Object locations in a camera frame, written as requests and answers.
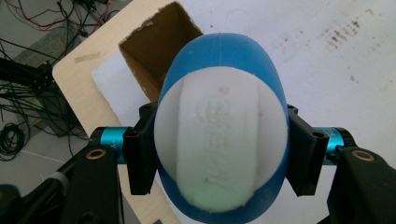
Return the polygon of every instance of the white surface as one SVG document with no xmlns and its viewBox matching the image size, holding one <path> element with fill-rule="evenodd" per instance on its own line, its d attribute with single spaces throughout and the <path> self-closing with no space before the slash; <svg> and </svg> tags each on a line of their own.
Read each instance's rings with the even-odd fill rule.
<svg viewBox="0 0 396 224">
<path fill-rule="evenodd" d="M 253 196 L 257 179 L 260 81 L 242 70 L 214 67 L 188 74 L 181 85 L 180 192 L 208 212 L 235 209 Z"/>
<path fill-rule="evenodd" d="M 219 202 L 231 199 L 245 203 L 268 181 L 283 158 L 288 135 L 282 106 L 271 89 L 230 67 L 201 69 L 177 82 L 158 108 L 154 130 L 163 167 L 182 194 L 211 211 L 219 210 L 214 204 L 222 207 Z M 226 175 L 216 178 L 224 181 L 207 181 L 218 174 Z M 219 189 L 210 200 L 193 199 L 198 192 Z"/>
<path fill-rule="evenodd" d="M 310 125 L 345 127 L 360 147 L 396 167 L 395 1 L 181 2 L 205 34 L 233 32 L 259 42 L 288 103 Z M 322 168 L 314 197 L 297 198 L 285 181 L 274 204 L 253 223 L 319 222 L 328 215 L 334 171 Z"/>
<path fill-rule="evenodd" d="M 139 121 L 139 107 L 149 103 L 149 98 L 140 88 L 122 54 L 117 51 L 92 71 L 92 78 L 121 125 L 135 126 Z"/>
</svg>

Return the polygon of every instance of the cardboard flap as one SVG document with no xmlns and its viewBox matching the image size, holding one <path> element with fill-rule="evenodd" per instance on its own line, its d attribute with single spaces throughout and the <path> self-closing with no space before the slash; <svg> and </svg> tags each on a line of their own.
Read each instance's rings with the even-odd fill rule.
<svg viewBox="0 0 396 224">
<path fill-rule="evenodd" d="M 178 52 L 202 32 L 178 3 L 145 21 L 123 42 L 120 51 L 150 101 L 157 101 L 163 80 Z"/>
</svg>

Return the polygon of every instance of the blue and white object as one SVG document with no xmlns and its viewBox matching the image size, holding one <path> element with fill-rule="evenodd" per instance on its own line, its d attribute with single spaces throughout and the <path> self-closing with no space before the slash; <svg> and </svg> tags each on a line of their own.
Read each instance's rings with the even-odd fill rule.
<svg viewBox="0 0 396 224">
<path fill-rule="evenodd" d="M 163 187 L 186 216 L 244 223 L 285 178 L 289 120 L 276 69 L 252 39 L 203 35 L 174 59 L 154 127 Z"/>
</svg>

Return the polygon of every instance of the brass screw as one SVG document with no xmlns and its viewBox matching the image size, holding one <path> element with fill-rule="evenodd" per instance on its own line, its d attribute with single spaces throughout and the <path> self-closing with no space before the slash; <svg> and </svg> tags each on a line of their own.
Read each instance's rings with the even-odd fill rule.
<svg viewBox="0 0 396 224">
<path fill-rule="evenodd" d="M 106 151 L 104 149 L 94 149 L 87 153 L 86 157 L 88 160 L 97 160 L 106 155 Z"/>
<path fill-rule="evenodd" d="M 375 159 L 372 154 L 361 150 L 352 151 L 352 155 L 362 161 L 373 161 Z"/>
</svg>

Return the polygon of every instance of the blue shell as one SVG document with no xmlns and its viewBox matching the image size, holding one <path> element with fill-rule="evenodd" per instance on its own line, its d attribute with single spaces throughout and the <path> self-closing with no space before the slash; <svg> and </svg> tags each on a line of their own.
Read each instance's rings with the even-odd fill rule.
<svg viewBox="0 0 396 224">
<path fill-rule="evenodd" d="M 180 51 L 169 68 L 159 102 L 188 73 L 216 66 L 244 70 L 266 83 L 282 104 L 289 127 L 286 99 L 274 64 L 257 42 L 244 35 L 202 35 L 192 40 Z M 204 223 L 246 223 L 263 214 L 275 200 L 285 178 L 288 152 L 289 143 L 274 175 L 254 192 L 254 196 L 244 206 L 224 213 L 209 213 L 190 205 L 181 196 L 176 181 L 164 170 L 160 160 L 158 169 L 167 195 L 186 216 Z"/>
</svg>

